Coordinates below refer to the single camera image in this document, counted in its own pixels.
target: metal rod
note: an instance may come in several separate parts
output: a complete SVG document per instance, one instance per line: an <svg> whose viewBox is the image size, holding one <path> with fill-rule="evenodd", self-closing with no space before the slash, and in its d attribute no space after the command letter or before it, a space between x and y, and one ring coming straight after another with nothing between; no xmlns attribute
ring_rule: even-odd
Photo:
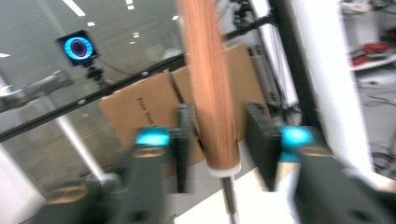
<svg viewBox="0 0 396 224"><path fill-rule="evenodd" d="M56 104L52 101L50 96L44 95L41 97L44 101L46 106L50 110L56 109ZM62 115L57 118L56 123L58 124L59 128L61 128L64 135L66 135L67 139L72 143L74 149L78 153L78 155L82 158L84 163L87 165L88 169L92 172L92 174L99 180L104 181L103 177L105 172L103 171L102 167L93 157L91 152L88 150L87 146L79 137L76 129L73 127L73 124L70 122L69 118L66 115Z"/></svg>
<svg viewBox="0 0 396 224"><path fill-rule="evenodd" d="M221 178L220 181L223 186L223 196L230 223L239 224L238 208L236 206L235 190L233 187L233 175Z"/></svg>

